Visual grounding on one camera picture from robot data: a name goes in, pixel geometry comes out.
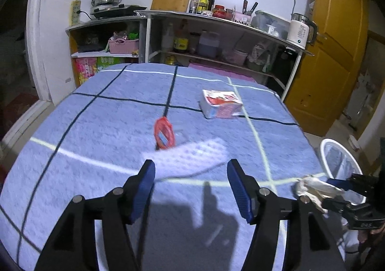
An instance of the pink box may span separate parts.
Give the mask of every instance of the pink box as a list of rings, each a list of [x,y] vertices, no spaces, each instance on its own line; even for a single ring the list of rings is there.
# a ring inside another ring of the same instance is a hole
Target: pink box
[[[137,51],[139,48],[139,39],[125,40],[116,39],[108,40],[111,54],[132,54],[133,51]]]
[[[242,102],[234,92],[202,90],[199,101],[203,115],[207,119],[235,119],[242,111]]]
[[[232,17],[232,21],[250,26],[251,16],[244,15],[239,11],[234,11],[233,14],[234,16]]]

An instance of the stove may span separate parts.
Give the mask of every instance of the stove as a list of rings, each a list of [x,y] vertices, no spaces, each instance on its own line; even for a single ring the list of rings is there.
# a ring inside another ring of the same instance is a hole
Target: stove
[[[97,19],[123,16],[136,16],[135,10],[145,10],[147,7],[138,5],[99,5],[91,7],[90,13]]]

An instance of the yellow door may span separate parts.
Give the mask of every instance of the yellow door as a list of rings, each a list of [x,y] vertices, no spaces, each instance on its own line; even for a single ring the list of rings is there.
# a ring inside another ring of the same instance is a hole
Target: yellow door
[[[305,132],[324,136],[343,111],[356,82],[368,31],[367,0],[315,0],[318,25],[285,104]]]

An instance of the blue gripper pad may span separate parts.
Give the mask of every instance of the blue gripper pad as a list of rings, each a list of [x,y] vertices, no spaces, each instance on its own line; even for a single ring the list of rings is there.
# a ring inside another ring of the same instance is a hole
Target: blue gripper pad
[[[342,188],[343,190],[352,190],[353,185],[346,180],[328,179],[326,183],[331,184],[335,187]]]
[[[259,208],[257,200],[259,185],[257,181],[244,174],[236,159],[231,159],[227,164],[227,178],[242,218],[245,218],[247,223],[252,224]]]
[[[147,159],[137,175],[139,184],[136,194],[132,200],[132,212],[130,215],[131,222],[134,223],[142,214],[147,198],[150,194],[151,187],[155,179],[155,163]]]

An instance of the metal screw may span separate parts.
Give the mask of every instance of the metal screw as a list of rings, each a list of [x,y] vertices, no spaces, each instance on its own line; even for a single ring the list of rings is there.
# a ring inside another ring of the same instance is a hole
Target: metal screw
[[[303,202],[304,204],[308,204],[308,203],[310,203],[310,198],[309,197],[307,197],[307,196],[301,196],[300,197],[300,200],[301,200],[301,202]]]
[[[115,187],[112,191],[114,195],[122,195],[123,194],[123,188],[122,187]]]
[[[79,203],[79,202],[81,202],[83,200],[83,196],[81,196],[81,195],[76,195],[76,196],[74,196],[74,198],[72,198],[72,201],[74,202],[74,203]]]
[[[267,196],[267,195],[270,194],[270,190],[269,190],[268,188],[263,187],[263,188],[260,188],[260,189],[259,189],[259,193],[260,193],[261,195],[263,195],[263,196]]]

